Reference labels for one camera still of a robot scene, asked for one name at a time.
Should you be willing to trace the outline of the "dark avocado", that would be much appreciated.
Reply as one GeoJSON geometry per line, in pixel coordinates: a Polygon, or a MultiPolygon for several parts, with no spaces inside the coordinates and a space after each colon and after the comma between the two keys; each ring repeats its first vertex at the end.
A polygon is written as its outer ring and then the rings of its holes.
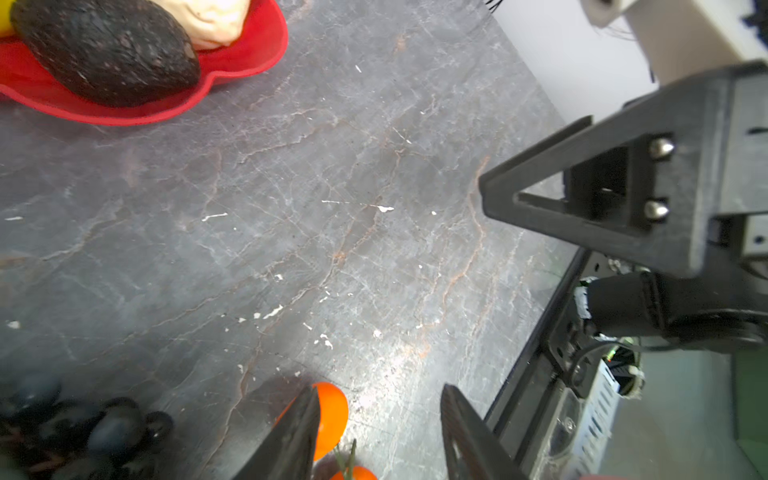
{"type": "Polygon", "coordinates": [[[103,106],[161,100],[201,77],[189,35],[152,1],[16,1],[10,21],[56,81],[103,106]]]}

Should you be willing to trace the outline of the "cream starfruit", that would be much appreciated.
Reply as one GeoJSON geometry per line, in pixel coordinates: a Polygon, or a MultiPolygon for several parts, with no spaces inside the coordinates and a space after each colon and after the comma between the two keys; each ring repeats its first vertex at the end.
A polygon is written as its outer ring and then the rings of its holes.
{"type": "Polygon", "coordinates": [[[196,50],[226,47],[242,34],[250,0],[154,0],[184,28],[196,50]]]}

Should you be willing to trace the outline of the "yellow lemon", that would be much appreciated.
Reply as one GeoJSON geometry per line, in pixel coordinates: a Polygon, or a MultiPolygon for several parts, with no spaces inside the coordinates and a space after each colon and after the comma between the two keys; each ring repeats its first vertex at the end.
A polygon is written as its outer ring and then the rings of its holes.
{"type": "Polygon", "coordinates": [[[11,8],[14,0],[0,0],[0,37],[6,38],[14,34],[11,22],[11,8]]]}

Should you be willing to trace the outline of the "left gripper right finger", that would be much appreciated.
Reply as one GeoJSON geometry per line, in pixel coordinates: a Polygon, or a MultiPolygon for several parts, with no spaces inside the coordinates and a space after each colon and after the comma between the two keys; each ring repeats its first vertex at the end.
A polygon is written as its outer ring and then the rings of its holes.
{"type": "Polygon", "coordinates": [[[458,387],[444,385],[440,418],[448,479],[527,479],[458,387]]]}

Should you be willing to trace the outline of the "small orange tangerine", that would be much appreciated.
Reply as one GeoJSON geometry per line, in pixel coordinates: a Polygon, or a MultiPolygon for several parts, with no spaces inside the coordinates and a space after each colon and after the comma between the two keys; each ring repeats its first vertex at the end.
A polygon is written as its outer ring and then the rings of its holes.
{"type": "Polygon", "coordinates": [[[349,421],[349,403],[345,393],[330,382],[316,382],[320,418],[317,428],[313,462],[321,460],[340,443],[349,421]]]}
{"type": "Polygon", "coordinates": [[[331,480],[377,480],[378,477],[369,469],[357,462],[357,440],[351,443],[347,453],[343,453],[339,447],[334,449],[334,458],[337,472],[331,480]]]}

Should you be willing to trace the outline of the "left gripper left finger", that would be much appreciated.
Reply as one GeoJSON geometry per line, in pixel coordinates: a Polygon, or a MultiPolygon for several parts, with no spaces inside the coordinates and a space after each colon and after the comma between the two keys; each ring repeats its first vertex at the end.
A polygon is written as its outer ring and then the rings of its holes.
{"type": "Polygon", "coordinates": [[[310,479],[320,419],[317,388],[305,387],[234,479],[310,479]]]}

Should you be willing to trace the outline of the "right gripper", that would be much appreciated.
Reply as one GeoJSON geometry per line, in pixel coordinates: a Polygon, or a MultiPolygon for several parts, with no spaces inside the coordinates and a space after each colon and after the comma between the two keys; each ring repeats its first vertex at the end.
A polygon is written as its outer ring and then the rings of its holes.
{"type": "Polygon", "coordinates": [[[766,346],[766,64],[580,119],[479,189],[492,219],[644,265],[585,285],[592,330],[721,353],[766,346]]]}

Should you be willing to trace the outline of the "red flower fruit bowl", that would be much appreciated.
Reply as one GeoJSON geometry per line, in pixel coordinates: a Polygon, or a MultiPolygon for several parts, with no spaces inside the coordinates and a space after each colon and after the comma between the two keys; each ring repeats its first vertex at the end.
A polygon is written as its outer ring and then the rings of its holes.
{"type": "Polygon", "coordinates": [[[169,120],[192,109],[212,87],[252,77],[275,66],[289,42],[284,15],[273,0],[253,1],[240,38],[199,55],[198,85],[138,107],[111,108],[79,97],[59,84],[17,38],[1,40],[1,104],[15,101],[54,117],[103,126],[138,126],[169,120]]]}

